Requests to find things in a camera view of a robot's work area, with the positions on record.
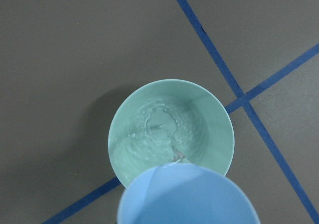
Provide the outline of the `green ceramic bowl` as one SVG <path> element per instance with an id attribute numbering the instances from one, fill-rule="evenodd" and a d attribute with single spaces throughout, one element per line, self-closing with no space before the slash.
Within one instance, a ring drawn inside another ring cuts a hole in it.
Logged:
<path id="1" fill-rule="evenodd" d="M 225 175 L 234 148 L 224 105 L 204 87 L 179 79 L 154 81 L 130 94 L 108 134 L 110 163 L 125 187 L 167 163 L 191 163 Z"/>

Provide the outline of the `light blue plastic cup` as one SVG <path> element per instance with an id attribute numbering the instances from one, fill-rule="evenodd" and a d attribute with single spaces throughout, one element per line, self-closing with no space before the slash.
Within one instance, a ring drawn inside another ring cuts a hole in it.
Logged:
<path id="1" fill-rule="evenodd" d="M 258 224 L 245 193 L 227 177 L 193 164 L 166 164 L 125 189 L 119 224 Z"/>

